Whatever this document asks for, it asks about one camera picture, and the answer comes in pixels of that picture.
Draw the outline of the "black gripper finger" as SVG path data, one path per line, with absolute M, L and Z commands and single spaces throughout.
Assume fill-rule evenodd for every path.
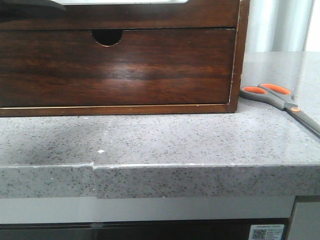
M 0 21 L 57 18 L 66 10 L 64 5 L 53 0 L 1 0 Z

